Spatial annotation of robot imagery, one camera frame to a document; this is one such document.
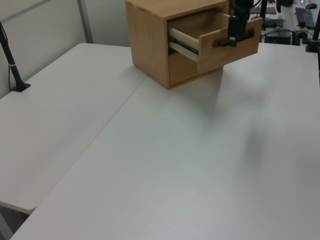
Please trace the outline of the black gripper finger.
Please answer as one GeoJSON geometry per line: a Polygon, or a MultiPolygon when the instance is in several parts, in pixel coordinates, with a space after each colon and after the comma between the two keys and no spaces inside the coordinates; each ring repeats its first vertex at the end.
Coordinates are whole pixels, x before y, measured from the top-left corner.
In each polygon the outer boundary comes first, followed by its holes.
{"type": "Polygon", "coordinates": [[[233,9],[233,13],[229,16],[228,21],[228,36],[229,36],[229,46],[236,47],[240,26],[241,26],[241,11],[235,5],[235,1],[230,1],[230,8],[233,9]]]}
{"type": "Polygon", "coordinates": [[[240,7],[240,28],[239,35],[243,36],[246,33],[246,26],[250,16],[250,10],[253,7],[252,0],[239,0],[238,6],[240,7]]]}

